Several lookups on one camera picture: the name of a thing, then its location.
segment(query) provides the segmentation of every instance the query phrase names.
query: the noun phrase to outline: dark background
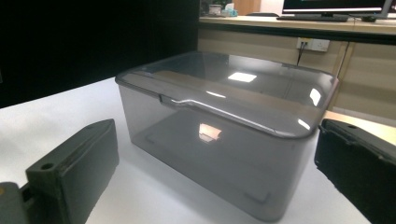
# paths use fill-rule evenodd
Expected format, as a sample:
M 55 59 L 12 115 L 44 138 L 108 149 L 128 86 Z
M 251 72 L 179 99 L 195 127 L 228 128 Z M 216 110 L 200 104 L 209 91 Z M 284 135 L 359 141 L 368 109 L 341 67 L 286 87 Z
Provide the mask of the dark background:
M 0 3 L 0 107 L 196 50 L 199 0 Z

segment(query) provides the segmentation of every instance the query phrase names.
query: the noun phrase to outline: monitor screen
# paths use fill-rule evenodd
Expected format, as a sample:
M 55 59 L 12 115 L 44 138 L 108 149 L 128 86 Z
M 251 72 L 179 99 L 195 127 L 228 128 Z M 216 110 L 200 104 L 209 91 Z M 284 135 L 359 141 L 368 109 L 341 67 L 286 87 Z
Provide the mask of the monitor screen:
M 282 13 L 382 14 L 386 1 L 387 0 L 285 0 Z

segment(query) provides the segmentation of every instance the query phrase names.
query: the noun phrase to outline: screw hole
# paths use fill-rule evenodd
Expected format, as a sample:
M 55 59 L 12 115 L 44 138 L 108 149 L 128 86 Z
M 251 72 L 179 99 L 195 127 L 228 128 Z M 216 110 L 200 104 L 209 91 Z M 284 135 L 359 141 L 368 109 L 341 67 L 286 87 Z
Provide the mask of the screw hole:
M 52 168 L 53 164 L 52 163 L 47 163 L 41 166 L 41 170 L 48 170 Z

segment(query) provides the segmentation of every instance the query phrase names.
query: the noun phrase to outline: desk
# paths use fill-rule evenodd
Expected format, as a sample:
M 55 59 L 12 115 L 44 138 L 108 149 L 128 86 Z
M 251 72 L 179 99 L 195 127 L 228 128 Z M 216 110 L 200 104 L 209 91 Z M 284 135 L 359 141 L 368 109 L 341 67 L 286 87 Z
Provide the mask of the desk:
M 358 43 L 396 45 L 396 21 L 277 21 L 275 17 L 200 18 L 200 29 L 261 35 L 305 36 Z
M 327 116 L 345 118 L 331 112 Z M 103 119 L 116 121 L 120 165 L 87 223 L 262 223 L 134 146 L 114 78 L 1 109 L 0 181 L 21 187 L 28 166 L 84 126 Z M 349 119 L 357 126 L 390 132 L 386 137 L 396 139 L 394 128 Z M 369 222 L 311 158 L 279 223 Z

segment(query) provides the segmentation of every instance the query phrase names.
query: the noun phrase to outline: cable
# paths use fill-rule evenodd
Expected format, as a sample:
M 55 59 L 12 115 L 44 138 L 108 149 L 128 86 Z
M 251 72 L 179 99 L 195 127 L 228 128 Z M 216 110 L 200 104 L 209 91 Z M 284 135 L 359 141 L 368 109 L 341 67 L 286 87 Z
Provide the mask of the cable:
M 299 52 L 298 52 L 297 66 L 298 66 L 298 64 L 300 63 L 301 56 L 303 55 L 303 51 L 304 51 L 305 46 L 306 46 L 307 44 L 308 44 L 308 43 L 306 43 L 306 42 L 301 42 L 300 50 L 299 50 Z

